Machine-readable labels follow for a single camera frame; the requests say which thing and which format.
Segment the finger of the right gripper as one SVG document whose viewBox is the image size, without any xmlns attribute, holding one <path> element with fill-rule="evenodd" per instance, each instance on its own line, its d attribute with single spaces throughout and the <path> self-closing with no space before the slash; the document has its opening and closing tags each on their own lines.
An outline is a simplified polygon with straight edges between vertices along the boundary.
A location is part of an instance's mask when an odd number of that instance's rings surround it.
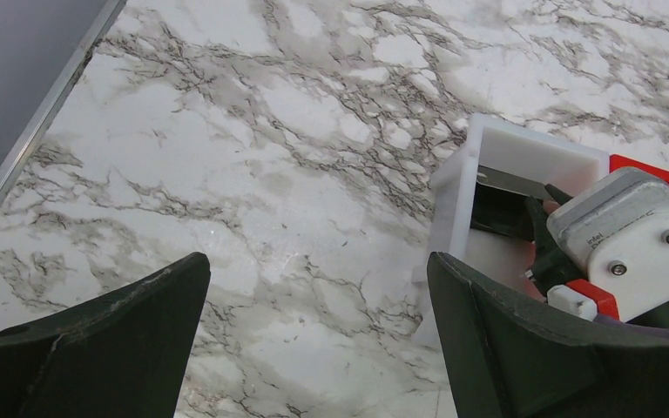
<svg viewBox="0 0 669 418">
<path fill-rule="evenodd" d="M 549 213 L 545 211 L 541 201 L 527 198 L 524 204 L 533 226 L 535 247 L 535 258 L 525 276 L 543 296 L 546 296 L 554 286 L 574 280 L 585 280 L 585 274 L 550 234 L 547 227 Z"/>
</svg>

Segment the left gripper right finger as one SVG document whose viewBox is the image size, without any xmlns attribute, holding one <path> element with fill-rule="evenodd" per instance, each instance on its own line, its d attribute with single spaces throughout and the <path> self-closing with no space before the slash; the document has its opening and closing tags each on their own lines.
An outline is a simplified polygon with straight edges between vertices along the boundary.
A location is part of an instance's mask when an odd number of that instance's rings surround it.
<svg viewBox="0 0 669 418">
<path fill-rule="evenodd" d="M 432 253 L 429 293 L 461 417 L 669 417 L 669 329 L 585 320 Z"/>
</svg>

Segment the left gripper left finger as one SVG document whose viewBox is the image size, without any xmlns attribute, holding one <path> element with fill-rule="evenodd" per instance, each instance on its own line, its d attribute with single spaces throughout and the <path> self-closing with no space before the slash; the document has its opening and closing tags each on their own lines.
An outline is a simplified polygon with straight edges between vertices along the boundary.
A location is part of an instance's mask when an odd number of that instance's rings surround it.
<svg viewBox="0 0 669 418">
<path fill-rule="evenodd" d="M 171 417 L 210 284 L 191 253 L 0 331 L 0 417 Z"/>
</svg>

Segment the white plastic bin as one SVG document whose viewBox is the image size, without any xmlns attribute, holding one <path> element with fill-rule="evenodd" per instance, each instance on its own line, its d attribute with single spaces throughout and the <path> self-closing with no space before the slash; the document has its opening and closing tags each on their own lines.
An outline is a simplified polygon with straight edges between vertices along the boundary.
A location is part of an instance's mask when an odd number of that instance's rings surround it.
<svg viewBox="0 0 669 418">
<path fill-rule="evenodd" d="M 552 184 L 577 195 L 610 171 L 610 155 L 565 138 L 501 121 L 489 115 L 470 117 L 465 143 L 432 174 L 435 210 L 427 253 L 449 253 L 480 273 L 537 299 L 524 277 L 534 259 L 529 242 L 481 232 L 470 224 L 480 168 Z"/>
</svg>

